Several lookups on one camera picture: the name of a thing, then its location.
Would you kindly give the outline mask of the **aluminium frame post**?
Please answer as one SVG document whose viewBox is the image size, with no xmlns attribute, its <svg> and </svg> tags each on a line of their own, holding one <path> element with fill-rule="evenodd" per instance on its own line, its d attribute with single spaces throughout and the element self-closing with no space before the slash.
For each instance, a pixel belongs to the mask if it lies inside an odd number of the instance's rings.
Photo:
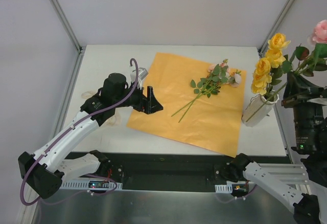
<svg viewBox="0 0 327 224">
<path fill-rule="evenodd" d="M 55 13 L 57 14 L 57 17 L 59 18 L 59 21 L 61 22 L 64 30 L 66 31 L 70 41 L 72 42 L 74 48 L 77 50 L 77 52 L 80 54 L 83 50 L 83 47 L 81 46 L 81 44 L 79 43 L 79 40 L 77 39 L 73 28 L 71 27 L 71 24 L 69 23 L 61 5 L 59 0 L 49 0 Z"/>
<path fill-rule="evenodd" d="M 257 48 L 260 57 L 262 57 L 264 52 L 268 49 L 268 40 L 279 30 L 296 1 L 297 0 L 286 0 L 262 44 Z"/>
</svg>

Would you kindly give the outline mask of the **left aluminium frame post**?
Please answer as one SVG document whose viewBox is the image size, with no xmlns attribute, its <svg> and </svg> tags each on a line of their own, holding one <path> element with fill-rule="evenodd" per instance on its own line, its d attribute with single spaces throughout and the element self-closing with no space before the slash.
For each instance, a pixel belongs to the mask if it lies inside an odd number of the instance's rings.
<svg viewBox="0 0 327 224">
<path fill-rule="evenodd" d="M 57 17 L 59 18 L 59 21 L 61 22 L 64 30 L 66 31 L 70 41 L 72 42 L 74 48 L 77 50 L 77 52 L 80 54 L 83 50 L 83 47 L 81 46 L 81 44 L 79 43 L 79 40 L 77 39 L 73 28 L 71 27 L 71 24 L 69 23 L 61 5 L 59 0 L 49 0 L 55 13 L 57 14 Z"/>
</svg>

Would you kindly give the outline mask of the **large pink rose stem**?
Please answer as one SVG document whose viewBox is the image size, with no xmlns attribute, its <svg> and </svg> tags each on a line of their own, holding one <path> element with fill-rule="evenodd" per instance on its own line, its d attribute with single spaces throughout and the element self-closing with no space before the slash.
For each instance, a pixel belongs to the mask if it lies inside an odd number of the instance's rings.
<svg viewBox="0 0 327 224">
<path fill-rule="evenodd" d="M 287 58 L 282 65 L 283 75 L 294 72 L 298 75 L 312 76 L 314 71 L 326 70 L 326 20 L 317 23 L 308 41 L 314 46 L 313 51 L 303 46 L 297 46 L 291 56 L 283 54 Z M 268 101 L 279 94 L 286 84 L 284 83 L 278 89 L 274 89 L 275 87 L 273 87 L 273 93 L 267 99 Z"/>
</svg>

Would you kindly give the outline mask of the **cream ribbon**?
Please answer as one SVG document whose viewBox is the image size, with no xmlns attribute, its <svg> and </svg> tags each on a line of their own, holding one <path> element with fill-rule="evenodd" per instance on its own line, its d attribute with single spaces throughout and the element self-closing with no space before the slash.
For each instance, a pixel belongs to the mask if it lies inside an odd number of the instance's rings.
<svg viewBox="0 0 327 224">
<path fill-rule="evenodd" d="M 88 99 L 91 98 L 93 95 L 95 95 L 96 91 L 86 91 L 81 94 L 82 99 Z M 118 111 L 115 112 L 115 114 L 108 118 L 104 123 L 103 126 L 118 126 L 121 124 L 122 117 Z"/>
</svg>

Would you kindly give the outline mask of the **yellow rose stem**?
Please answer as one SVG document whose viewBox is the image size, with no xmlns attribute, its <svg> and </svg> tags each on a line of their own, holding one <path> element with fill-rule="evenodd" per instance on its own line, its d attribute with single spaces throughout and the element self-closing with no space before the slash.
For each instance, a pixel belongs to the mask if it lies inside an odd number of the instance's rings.
<svg viewBox="0 0 327 224">
<path fill-rule="evenodd" d="M 276 33 L 268 40 L 268 50 L 255 65 L 252 74 L 251 91 L 268 99 L 273 93 L 273 87 L 281 83 L 282 65 L 287 60 L 283 49 L 289 45 L 285 34 Z"/>
</svg>

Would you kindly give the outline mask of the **flower bunch pink yellow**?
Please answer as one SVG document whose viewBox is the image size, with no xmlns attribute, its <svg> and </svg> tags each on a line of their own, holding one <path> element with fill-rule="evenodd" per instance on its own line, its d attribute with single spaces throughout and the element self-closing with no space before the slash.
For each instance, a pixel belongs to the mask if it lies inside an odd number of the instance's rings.
<svg viewBox="0 0 327 224">
<path fill-rule="evenodd" d="M 199 82 L 196 83 L 193 79 L 190 81 L 195 97 L 171 115 L 173 117 L 186 109 L 178 122 L 181 122 L 195 101 L 202 96 L 210 98 L 211 96 L 218 95 L 223 86 L 229 85 L 236 88 L 242 83 L 242 71 L 238 69 L 233 71 L 228 65 L 228 59 L 224 59 L 221 63 L 210 65 L 207 72 L 208 75 L 200 78 Z"/>
</svg>

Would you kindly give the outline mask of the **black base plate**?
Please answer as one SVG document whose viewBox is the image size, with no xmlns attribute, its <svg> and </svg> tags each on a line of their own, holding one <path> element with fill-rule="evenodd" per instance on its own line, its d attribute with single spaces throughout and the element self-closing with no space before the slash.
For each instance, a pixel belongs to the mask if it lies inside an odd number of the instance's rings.
<svg viewBox="0 0 327 224">
<path fill-rule="evenodd" d="M 214 192 L 226 184 L 220 172 L 233 160 L 225 155 L 105 153 L 109 176 L 124 190 Z"/>
</svg>

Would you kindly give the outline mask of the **right aluminium frame post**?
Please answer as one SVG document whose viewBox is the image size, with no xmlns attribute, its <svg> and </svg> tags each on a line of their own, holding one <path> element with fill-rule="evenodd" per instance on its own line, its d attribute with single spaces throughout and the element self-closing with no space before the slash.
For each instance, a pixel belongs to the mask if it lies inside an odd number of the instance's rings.
<svg viewBox="0 0 327 224">
<path fill-rule="evenodd" d="M 257 48 L 260 57 L 262 57 L 264 52 L 268 49 L 268 40 L 279 30 L 296 1 L 297 0 L 286 0 L 262 44 Z"/>
</svg>

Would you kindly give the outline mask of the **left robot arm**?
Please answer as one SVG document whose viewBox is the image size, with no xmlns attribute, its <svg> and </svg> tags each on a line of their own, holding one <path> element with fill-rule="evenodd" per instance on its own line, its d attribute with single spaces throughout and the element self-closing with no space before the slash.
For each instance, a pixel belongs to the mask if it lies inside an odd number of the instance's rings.
<svg viewBox="0 0 327 224">
<path fill-rule="evenodd" d="M 29 185 L 39 198 L 47 199 L 69 180 L 92 173 L 96 177 L 107 174 L 108 159 L 97 150 L 74 160 L 67 160 L 66 156 L 86 136 L 111 118 L 116 108 L 132 107 L 148 115 L 163 110 L 154 96 L 153 88 L 148 86 L 147 94 L 144 95 L 141 79 L 137 74 L 132 77 L 133 82 L 128 84 L 123 74 L 110 74 L 103 86 L 84 102 L 65 129 L 34 153 L 23 152 L 18 157 L 23 179 L 20 194 L 24 193 L 25 185 Z"/>
</svg>

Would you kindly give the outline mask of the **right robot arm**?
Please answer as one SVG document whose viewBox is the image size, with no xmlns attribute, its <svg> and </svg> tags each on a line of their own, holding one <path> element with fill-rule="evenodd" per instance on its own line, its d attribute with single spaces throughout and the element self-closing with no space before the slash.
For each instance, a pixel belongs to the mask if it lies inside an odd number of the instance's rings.
<svg viewBox="0 0 327 224">
<path fill-rule="evenodd" d="M 259 164 L 240 153 L 220 169 L 232 182 L 250 181 L 282 203 L 297 223 L 326 223 L 326 88 L 293 72 L 287 74 L 282 106 L 294 116 L 300 164 Z"/>
</svg>

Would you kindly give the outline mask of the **orange wrapping paper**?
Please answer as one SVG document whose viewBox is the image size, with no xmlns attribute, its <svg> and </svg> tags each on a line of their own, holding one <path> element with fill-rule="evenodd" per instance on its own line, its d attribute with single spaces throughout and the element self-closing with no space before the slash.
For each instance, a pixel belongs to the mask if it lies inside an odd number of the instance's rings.
<svg viewBox="0 0 327 224">
<path fill-rule="evenodd" d="M 247 72 L 241 84 L 224 84 L 216 95 L 194 92 L 208 76 L 207 62 L 157 53 L 144 86 L 152 86 L 163 110 L 151 115 L 133 111 L 127 127 L 234 157 L 238 151 Z"/>
</svg>

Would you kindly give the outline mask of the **white ribbed vase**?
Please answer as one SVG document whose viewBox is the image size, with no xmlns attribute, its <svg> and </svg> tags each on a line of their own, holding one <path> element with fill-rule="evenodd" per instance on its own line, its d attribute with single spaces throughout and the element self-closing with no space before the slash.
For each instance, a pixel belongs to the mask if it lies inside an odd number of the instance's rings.
<svg viewBox="0 0 327 224">
<path fill-rule="evenodd" d="M 250 100 L 250 103 L 242 114 L 242 122 L 248 127 L 254 127 L 261 122 L 273 109 L 279 100 L 279 94 L 268 101 L 264 96 L 257 95 Z"/>
</svg>

